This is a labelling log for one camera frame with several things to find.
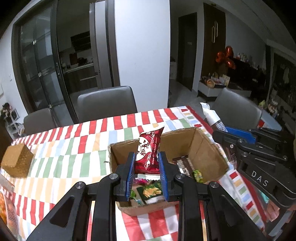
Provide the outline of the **grey chair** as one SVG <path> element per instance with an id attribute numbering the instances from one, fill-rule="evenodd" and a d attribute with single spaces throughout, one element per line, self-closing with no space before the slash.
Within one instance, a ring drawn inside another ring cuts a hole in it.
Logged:
<path id="1" fill-rule="evenodd" d="M 78 96 L 77 105 L 80 123 L 137 113 L 133 91 L 129 86 L 105 88 L 82 94 Z"/>
<path id="2" fill-rule="evenodd" d="M 262 115 L 262 110 L 255 103 L 228 88 L 222 89 L 211 109 L 225 126 L 245 131 L 257 128 Z"/>
<path id="3" fill-rule="evenodd" d="M 52 111 L 49 108 L 28 114 L 23 120 L 23 126 L 26 135 L 41 133 L 57 127 Z"/>

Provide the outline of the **red balloon decoration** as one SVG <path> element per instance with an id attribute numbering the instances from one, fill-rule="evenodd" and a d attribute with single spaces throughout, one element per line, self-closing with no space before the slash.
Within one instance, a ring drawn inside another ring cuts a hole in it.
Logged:
<path id="1" fill-rule="evenodd" d="M 234 53 L 231 46 L 226 46 L 224 51 L 219 51 L 216 56 L 217 63 L 225 63 L 228 68 L 235 69 L 235 63 L 233 61 Z"/>

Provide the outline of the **colourful striped tablecloth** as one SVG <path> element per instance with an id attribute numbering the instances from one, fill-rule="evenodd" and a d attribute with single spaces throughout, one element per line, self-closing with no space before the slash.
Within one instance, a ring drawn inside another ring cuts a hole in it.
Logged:
<path id="1" fill-rule="evenodd" d="M 212 131 L 190 106 L 163 108 L 55 128 L 19 138 L 34 154 L 27 178 L 1 174 L 14 186 L 12 203 L 18 221 L 17 240 L 26 240 L 40 221 L 77 182 L 98 182 L 111 173 L 108 146 L 137 139 L 141 132 L 164 126 L 169 132 L 198 127 L 213 142 Z M 218 181 L 264 230 L 266 216 L 255 190 L 234 167 Z M 178 205 L 135 217 L 116 208 L 117 240 L 177 240 Z"/>

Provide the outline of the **grey chair left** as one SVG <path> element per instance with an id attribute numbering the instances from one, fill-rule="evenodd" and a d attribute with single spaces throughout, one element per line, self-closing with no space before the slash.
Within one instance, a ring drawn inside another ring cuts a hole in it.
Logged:
<path id="1" fill-rule="evenodd" d="M 23 126 L 26 135 L 41 133 L 57 127 L 52 111 L 49 108 L 28 114 L 23 120 Z"/>

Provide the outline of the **small green yellow candy packet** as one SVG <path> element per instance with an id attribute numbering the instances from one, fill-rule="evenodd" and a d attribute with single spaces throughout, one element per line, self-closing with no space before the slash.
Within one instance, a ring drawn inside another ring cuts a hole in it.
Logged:
<path id="1" fill-rule="evenodd" d="M 203 175 L 198 169 L 193 171 L 193 175 L 194 175 L 196 182 L 204 183 Z"/>

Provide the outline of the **grey chair right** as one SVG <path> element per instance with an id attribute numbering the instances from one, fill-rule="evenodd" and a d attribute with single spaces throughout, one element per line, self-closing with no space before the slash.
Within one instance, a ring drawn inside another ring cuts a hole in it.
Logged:
<path id="1" fill-rule="evenodd" d="M 228 88 L 222 89 L 211 109 L 225 126 L 245 131 L 257 128 L 262 115 L 262 110 L 255 103 Z"/>

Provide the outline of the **glass sliding door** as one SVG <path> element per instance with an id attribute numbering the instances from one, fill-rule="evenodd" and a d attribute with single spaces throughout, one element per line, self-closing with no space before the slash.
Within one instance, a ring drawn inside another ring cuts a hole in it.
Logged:
<path id="1" fill-rule="evenodd" d="M 13 70 L 27 113 L 48 108 L 57 126 L 78 123 L 64 82 L 57 40 L 58 1 L 38 1 L 14 24 Z"/>

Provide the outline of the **woven straw box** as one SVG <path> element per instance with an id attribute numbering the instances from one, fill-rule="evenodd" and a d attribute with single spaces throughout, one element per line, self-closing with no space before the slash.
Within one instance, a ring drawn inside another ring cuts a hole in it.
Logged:
<path id="1" fill-rule="evenodd" d="M 15 178 L 26 178 L 29 173 L 34 154 L 24 144 L 9 146 L 2 158 L 1 167 Z"/>

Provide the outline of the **red snack packet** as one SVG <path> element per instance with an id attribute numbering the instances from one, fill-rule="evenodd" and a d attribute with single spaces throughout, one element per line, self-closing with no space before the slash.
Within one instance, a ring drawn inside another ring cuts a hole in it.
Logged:
<path id="1" fill-rule="evenodd" d="M 161 127 L 157 130 L 140 134 L 137 148 L 137 156 L 134 165 L 135 173 L 159 173 L 158 151 L 163 130 L 164 127 Z"/>

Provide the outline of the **green cracker packet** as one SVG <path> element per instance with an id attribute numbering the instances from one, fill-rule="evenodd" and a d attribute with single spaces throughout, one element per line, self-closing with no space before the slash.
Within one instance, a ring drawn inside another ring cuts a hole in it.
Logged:
<path id="1" fill-rule="evenodd" d="M 145 205 L 154 204 L 165 200 L 160 182 L 139 186 L 136 188 L 136 190 Z"/>

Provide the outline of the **dark chocolate bar packet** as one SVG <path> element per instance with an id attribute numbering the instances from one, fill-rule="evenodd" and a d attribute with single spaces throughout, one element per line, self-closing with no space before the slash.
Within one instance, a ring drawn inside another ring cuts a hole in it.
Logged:
<path id="1" fill-rule="evenodd" d="M 191 178 L 195 178 L 194 171 L 196 170 L 193 166 L 193 163 L 187 156 L 181 156 L 173 159 L 173 163 L 178 166 L 179 171 Z"/>

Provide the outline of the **white grey snack bar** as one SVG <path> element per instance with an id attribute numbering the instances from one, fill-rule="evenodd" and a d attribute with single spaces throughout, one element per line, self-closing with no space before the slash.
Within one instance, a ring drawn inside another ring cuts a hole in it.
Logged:
<path id="1" fill-rule="evenodd" d="M 224 126 L 224 123 L 222 122 L 218 114 L 215 112 L 215 110 L 210 109 L 210 105 L 208 105 L 207 103 L 200 102 L 200 104 L 202 107 L 203 114 L 206 117 L 206 120 L 210 127 L 214 131 L 220 130 L 223 132 L 228 132 L 226 127 Z"/>

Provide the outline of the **white basket of oranges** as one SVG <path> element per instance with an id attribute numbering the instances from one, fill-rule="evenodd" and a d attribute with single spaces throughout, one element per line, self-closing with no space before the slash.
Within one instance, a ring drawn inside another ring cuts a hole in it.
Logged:
<path id="1" fill-rule="evenodd" d="M 18 219 L 16 215 L 15 206 L 12 201 L 5 196 L 4 192 L 0 193 L 1 199 L 1 218 L 3 219 L 6 226 L 9 228 L 11 233 L 17 237 L 19 233 Z"/>

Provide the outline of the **grey chair middle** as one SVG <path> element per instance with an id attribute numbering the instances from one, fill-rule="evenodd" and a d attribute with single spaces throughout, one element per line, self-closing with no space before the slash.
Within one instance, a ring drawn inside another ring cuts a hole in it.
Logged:
<path id="1" fill-rule="evenodd" d="M 82 94 L 78 96 L 77 105 L 80 123 L 137 113 L 133 91 L 129 86 L 105 88 Z"/>

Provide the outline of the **brown cardboard box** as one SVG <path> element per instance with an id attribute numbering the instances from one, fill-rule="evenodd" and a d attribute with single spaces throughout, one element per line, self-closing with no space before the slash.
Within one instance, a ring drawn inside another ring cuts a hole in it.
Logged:
<path id="1" fill-rule="evenodd" d="M 135 153 L 136 159 L 138 143 L 139 138 L 110 144 L 109 156 L 112 172 L 116 171 L 118 165 L 126 162 L 130 152 Z M 205 183 L 209 181 L 217 181 L 228 170 L 228 164 L 222 155 L 222 151 L 220 151 L 216 143 L 212 142 L 209 136 L 199 128 L 182 128 L 162 133 L 158 154 L 159 152 L 165 152 L 166 158 L 171 164 L 174 164 L 174 158 L 188 155 L 194 168 L 202 173 Z M 160 174 L 135 173 L 134 177 L 138 178 L 138 180 L 133 181 L 132 184 L 132 192 L 136 194 L 135 200 L 117 202 L 117 206 L 121 212 L 130 216 L 137 216 L 177 204 L 175 201 L 167 202 L 164 200 L 158 203 L 145 205 L 136 188 L 154 182 L 161 183 Z"/>

